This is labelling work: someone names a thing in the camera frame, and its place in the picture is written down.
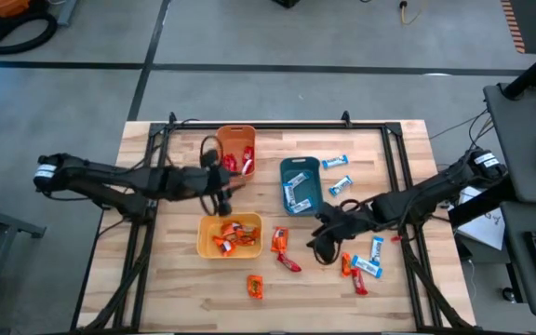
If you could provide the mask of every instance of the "blue tray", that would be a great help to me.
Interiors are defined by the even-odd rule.
[[[282,183],[288,182],[301,172],[307,172],[309,179],[295,187],[295,200],[301,202],[308,197],[312,198],[313,207],[300,213],[293,213],[288,209],[287,199],[283,194],[283,206],[290,216],[311,216],[315,215],[324,202],[322,197],[322,184],[320,183],[320,161],[314,157],[293,157],[284,159],[280,163],[281,190]]]

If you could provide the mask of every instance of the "orange vacuum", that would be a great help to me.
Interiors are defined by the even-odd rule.
[[[57,31],[57,20],[47,12],[48,8],[47,0],[0,0],[0,42],[26,22],[47,21],[47,28],[36,38],[15,46],[0,47],[0,55],[32,50],[53,37]]]

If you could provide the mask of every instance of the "wooden tabletop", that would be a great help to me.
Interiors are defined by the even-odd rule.
[[[436,163],[425,123],[401,121],[410,170],[415,183],[436,174]],[[126,124],[117,165],[130,167],[141,160],[147,141],[148,122]],[[213,131],[175,131],[170,138],[174,164],[198,165],[201,140]],[[199,201],[161,201],[154,232],[142,331],[382,331],[414,330],[409,289],[400,246],[390,241],[394,232],[382,232],[382,278],[363,273],[369,294],[355,295],[352,280],[341,276],[337,261],[320,265],[305,244],[320,225],[314,218],[293,218],[283,209],[279,165],[282,159],[314,156],[326,159],[347,154],[350,164],[320,170],[324,201],[338,204],[346,198],[365,199],[390,191],[377,130],[259,130],[256,138],[256,172],[234,194],[234,212],[256,212],[263,219],[265,234],[261,256],[253,260],[206,260],[197,255],[196,238],[203,209]],[[393,143],[395,157],[396,146]],[[400,164],[396,161],[397,175]],[[334,199],[328,187],[344,175],[354,185]],[[101,229],[120,220],[116,211],[105,214]],[[289,228],[288,256],[302,271],[292,273],[270,251],[276,226]],[[449,303],[466,321],[475,318],[462,267],[449,224],[431,220],[424,234],[434,280]],[[116,290],[125,258],[129,223],[103,235],[97,243],[87,281],[78,326],[89,323]],[[342,251],[369,256],[373,233],[345,241]],[[261,275],[264,299],[248,296],[248,275]],[[127,302],[126,322],[131,316],[134,289]],[[430,320],[425,290],[420,296],[426,320]]]

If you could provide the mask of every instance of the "black hose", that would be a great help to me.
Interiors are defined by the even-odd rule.
[[[34,20],[45,20],[47,22],[47,28],[36,38],[26,41],[15,46],[0,47],[0,55],[11,55],[17,54],[24,51],[32,50],[36,47],[42,46],[46,43],[57,31],[57,19],[51,14],[46,12],[31,13],[26,15],[21,15],[14,20],[6,23],[0,28],[0,41],[13,32],[16,28],[20,27],[22,24]]]

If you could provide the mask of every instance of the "gray floor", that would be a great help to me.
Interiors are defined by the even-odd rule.
[[[71,28],[0,60],[143,62],[161,3],[81,0]],[[268,0],[173,0],[155,62],[523,69],[536,60],[514,49],[499,0],[430,0],[413,25],[398,21],[397,5],[379,0],[302,0],[290,11]],[[38,28],[27,25],[11,41]],[[0,210],[48,227],[44,239],[23,236],[14,245],[0,283],[0,328],[25,335],[70,326],[101,212],[36,194],[36,158],[68,152],[112,163],[139,76],[0,69]],[[332,119],[348,110],[354,119],[425,119],[433,135],[480,113],[483,86],[511,79],[152,71],[138,119],[165,120],[170,112],[180,119]],[[462,154],[467,128],[432,141],[438,163]],[[479,144],[502,157],[491,132]],[[470,280],[470,265],[464,274]],[[526,305],[495,291],[506,280],[502,266],[476,267],[477,323],[536,330]]]

